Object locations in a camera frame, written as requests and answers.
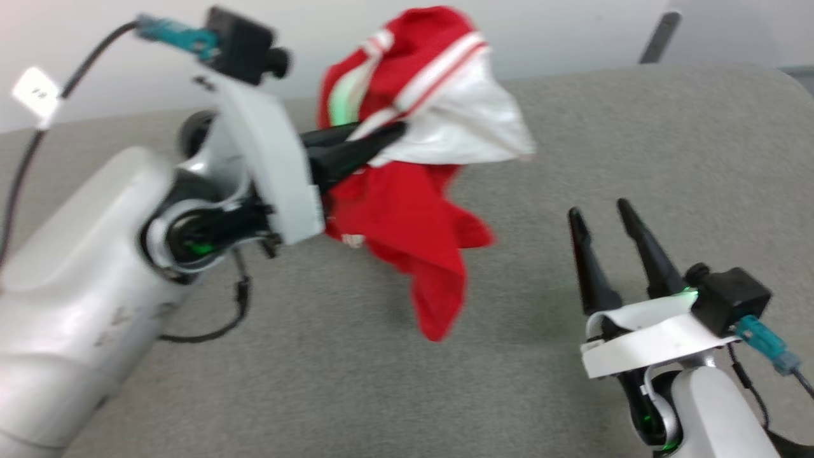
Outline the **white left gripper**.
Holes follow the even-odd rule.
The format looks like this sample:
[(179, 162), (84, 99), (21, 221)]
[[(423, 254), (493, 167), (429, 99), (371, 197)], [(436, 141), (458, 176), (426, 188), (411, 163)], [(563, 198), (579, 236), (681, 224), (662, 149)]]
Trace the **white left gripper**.
[(299, 137), (275, 95), (229, 78), (209, 80), (216, 115), (202, 146), (202, 174), (226, 200), (255, 191), (273, 209), (268, 224), (285, 246), (322, 234), (320, 192), (363, 168), (407, 131), (398, 121), (351, 140), (360, 123), (347, 123)]

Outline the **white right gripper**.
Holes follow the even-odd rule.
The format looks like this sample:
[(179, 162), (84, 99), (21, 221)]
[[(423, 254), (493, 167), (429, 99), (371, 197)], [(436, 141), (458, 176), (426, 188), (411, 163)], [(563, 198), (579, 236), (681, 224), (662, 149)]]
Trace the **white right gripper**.
[(649, 422), (659, 418), (664, 430), (654, 446), (677, 447), (679, 417), (665, 396), (655, 391), (654, 369), (701, 357), (741, 339), (732, 331), (716, 336), (691, 313), (697, 292), (686, 291), (688, 284), (631, 202), (619, 199), (617, 209), (625, 232), (637, 247), (648, 281), (646, 293), (652, 300), (623, 305), (593, 251), (583, 215), (576, 207), (569, 209), (579, 295), (588, 316), (582, 362), (591, 379), (642, 372), (642, 380), (633, 384), (635, 391), (655, 409)]

